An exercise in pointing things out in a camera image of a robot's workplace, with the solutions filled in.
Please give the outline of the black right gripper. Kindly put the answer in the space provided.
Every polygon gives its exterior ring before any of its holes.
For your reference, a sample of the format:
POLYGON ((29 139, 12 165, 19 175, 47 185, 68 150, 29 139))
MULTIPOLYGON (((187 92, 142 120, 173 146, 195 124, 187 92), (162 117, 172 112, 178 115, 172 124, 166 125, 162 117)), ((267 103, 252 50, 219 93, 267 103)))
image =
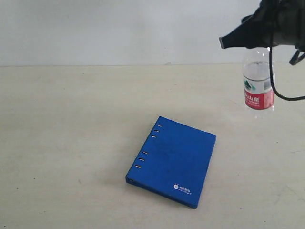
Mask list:
POLYGON ((303 0, 262 0, 253 14, 219 38, 222 49, 294 46, 305 50, 305 2, 303 0))

